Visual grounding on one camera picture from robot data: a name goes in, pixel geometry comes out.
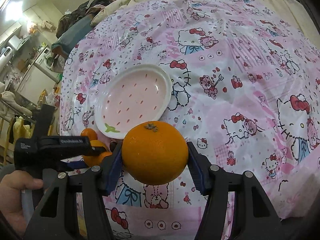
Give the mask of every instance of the small orange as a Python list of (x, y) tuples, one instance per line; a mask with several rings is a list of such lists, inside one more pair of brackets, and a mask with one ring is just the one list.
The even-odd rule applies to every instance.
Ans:
[(81, 136), (88, 136), (89, 140), (98, 140), (98, 136), (95, 130), (91, 128), (86, 128), (81, 132)]
[(112, 152), (108, 152), (107, 146), (101, 141), (92, 140), (90, 141), (90, 144), (92, 147), (104, 147), (106, 151), (101, 153), (99, 156), (83, 156), (85, 164), (89, 167), (100, 165), (104, 157), (112, 154)]
[(147, 185), (162, 185), (183, 172), (188, 162), (188, 146), (172, 125), (145, 122), (125, 136), (122, 161), (136, 180)]

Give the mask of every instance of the person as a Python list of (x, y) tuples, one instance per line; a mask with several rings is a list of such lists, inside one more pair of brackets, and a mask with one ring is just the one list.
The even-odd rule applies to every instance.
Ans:
[(25, 171), (7, 174), (0, 182), (0, 212), (19, 236), (23, 236), (27, 228), (21, 205), (21, 191), (42, 187), (41, 179), (34, 179)]

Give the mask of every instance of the oval plate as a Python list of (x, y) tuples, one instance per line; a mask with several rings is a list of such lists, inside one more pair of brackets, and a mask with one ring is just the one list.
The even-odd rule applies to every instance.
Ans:
[(170, 76), (159, 66), (129, 68), (106, 83), (100, 94), (94, 115), (97, 127), (110, 138), (124, 139), (138, 124), (159, 120), (171, 92)]

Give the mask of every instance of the hello kitty tablecloth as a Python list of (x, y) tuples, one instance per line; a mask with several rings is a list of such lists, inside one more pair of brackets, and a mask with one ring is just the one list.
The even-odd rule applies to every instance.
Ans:
[[(256, 0), (135, 4), (107, 17), (69, 55), (60, 134), (98, 131), (95, 105), (105, 84), (127, 68), (159, 65), (173, 89), (161, 121), (211, 163), (252, 171), (286, 218), (310, 205), (319, 189), (311, 179), (319, 168), (319, 59), (301, 31)], [(110, 142), (100, 132), (98, 138)], [(206, 200), (187, 167), (161, 186), (143, 185), (123, 170), (104, 198), (117, 239), (160, 240), (194, 239)], [(225, 239), (233, 201), (230, 194)]]

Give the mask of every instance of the metal screw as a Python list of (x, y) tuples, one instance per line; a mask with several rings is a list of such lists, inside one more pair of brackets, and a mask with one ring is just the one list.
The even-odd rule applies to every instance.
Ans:
[(219, 166), (218, 165), (211, 165), (210, 166), (210, 170), (212, 170), (212, 171), (218, 171), (219, 170)]
[(59, 174), (58, 174), (58, 178), (59, 179), (64, 179), (65, 177), (66, 177), (66, 173), (65, 172), (60, 172)]
[(95, 172), (100, 171), (100, 166), (98, 166), (98, 165), (93, 166), (93, 167), (91, 168), (91, 170), (92, 170), (92, 171), (95, 171)]
[(252, 178), (253, 177), (253, 173), (251, 171), (246, 171), (244, 174), (248, 178)]

